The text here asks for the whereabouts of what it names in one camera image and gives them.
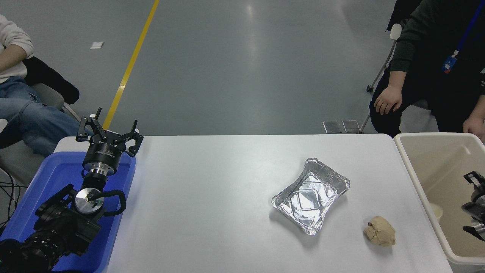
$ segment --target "blue jeans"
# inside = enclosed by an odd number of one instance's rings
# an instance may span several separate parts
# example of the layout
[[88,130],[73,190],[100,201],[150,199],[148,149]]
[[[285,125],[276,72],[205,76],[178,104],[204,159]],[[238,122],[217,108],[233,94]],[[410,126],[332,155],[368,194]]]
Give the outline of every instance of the blue jeans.
[[23,140],[44,157],[54,152],[64,137],[75,136],[79,123],[55,107],[44,106],[22,77],[0,84],[0,119],[8,121],[0,133],[0,146]]

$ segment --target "gray epoxy floor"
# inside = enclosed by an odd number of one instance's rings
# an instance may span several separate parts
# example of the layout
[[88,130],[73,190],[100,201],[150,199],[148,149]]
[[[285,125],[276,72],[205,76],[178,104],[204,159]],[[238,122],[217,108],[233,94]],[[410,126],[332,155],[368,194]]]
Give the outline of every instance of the gray epoxy floor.
[[[153,1],[2,0],[104,118]],[[145,135],[321,134],[367,114],[393,1],[162,0],[112,121]],[[104,41],[101,50],[90,50]]]

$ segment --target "black jacket on chair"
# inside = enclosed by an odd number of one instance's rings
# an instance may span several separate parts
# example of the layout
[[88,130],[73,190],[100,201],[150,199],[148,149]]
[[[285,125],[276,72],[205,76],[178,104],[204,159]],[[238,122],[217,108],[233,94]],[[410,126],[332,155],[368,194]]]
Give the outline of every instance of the black jacket on chair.
[[67,104],[73,104],[79,99],[79,89],[37,57],[25,59],[22,62],[27,67],[25,82],[29,86],[45,84],[61,94]]

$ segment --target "lanyard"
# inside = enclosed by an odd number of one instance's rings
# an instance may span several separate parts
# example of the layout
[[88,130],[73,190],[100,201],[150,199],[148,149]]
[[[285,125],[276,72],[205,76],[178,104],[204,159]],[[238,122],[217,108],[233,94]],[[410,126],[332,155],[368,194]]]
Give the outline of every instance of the lanyard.
[[485,5],[485,0],[482,0],[480,2],[480,5],[478,5],[478,8],[477,8],[477,11],[475,12],[475,15],[471,19],[470,24],[468,24],[468,27],[467,27],[467,30],[465,31],[465,34],[463,34],[463,37],[461,37],[460,43],[458,44],[458,47],[456,48],[454,55],[457,55],[458,52],[460,52],[462,50],[463,45],[465,44],[465,41],[468,38],[468,34],[470,33],[471,29],[473,28],[473,25],[475,25],[475,21],[477,20],[478,15],[480,15],[480,12],[482,11],[482,8],[484,7],[484,5]]

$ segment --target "foil container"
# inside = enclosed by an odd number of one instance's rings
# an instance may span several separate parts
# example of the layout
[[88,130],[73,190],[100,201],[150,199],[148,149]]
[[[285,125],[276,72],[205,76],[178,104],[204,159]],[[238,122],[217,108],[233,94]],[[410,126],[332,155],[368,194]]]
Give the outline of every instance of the foil container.
[[322,229],[323,219],[332,203],[350,188],[350,181],[316,158],[305,162],[298,179],[271,200],[305,233],[315,235]]

